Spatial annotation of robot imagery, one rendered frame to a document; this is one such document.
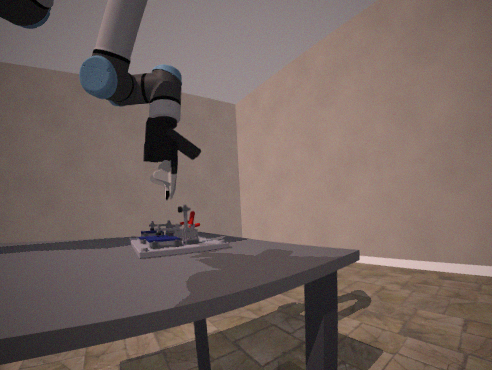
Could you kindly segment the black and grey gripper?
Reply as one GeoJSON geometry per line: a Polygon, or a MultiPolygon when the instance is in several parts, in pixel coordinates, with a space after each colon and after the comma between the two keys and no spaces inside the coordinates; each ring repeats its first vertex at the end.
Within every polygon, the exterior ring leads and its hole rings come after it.
{"type": "Polygon", "coordinates": [[[158,166],[158,171],[155,171],[153,175],[150,176],[150,181],[152,183],[165,186],[166,200],[168,200],[169,195],[170,195],[170,199],[172,199],[176,190],[176,178],[177,178],[177,167],[178,167],[178,144],[176,139],[172,139],[168,134],[166,134],[166,132],[169,130],[170,127],[172,129],[177,127],[177,120],[169,116],[158,116],[155,118],[148,117],[146,121],[146,126],[147,127],[145,133],[145,143],[144,143],[144,161],[162,162],[158,166]],[[152,131],[152,125],[153,125],[153,131],[152,131]],[[161,127],[164,130],[162,130],[161,127]],[[162,137],[167,137],[167,138],[162,138],[162,137]],[[154,158],[154,157],[162,157],[162,158],[154,158]]]}

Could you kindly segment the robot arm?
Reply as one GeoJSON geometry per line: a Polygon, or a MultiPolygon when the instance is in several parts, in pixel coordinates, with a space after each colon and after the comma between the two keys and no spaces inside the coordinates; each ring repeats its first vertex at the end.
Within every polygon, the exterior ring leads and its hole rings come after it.
{"type": "MultiPolygon", "coordinates": [[[[150,118],[169,116],[178,123],[182,86],[179,70],[162,64],[155,66],[152,73],[128,73],[147,1],[108,0],[93,54],[81,65],[80,83],[87,93],[107,99],[114,106],[150,103],[150,118]]],[[[54,0],[0,0],[0,17],[34,29],[48,20],[53,3],[54,0]]],[[[178,150],[190,159],[201,153],[171,127],[166,134],[176,139],[178,150]]]]}

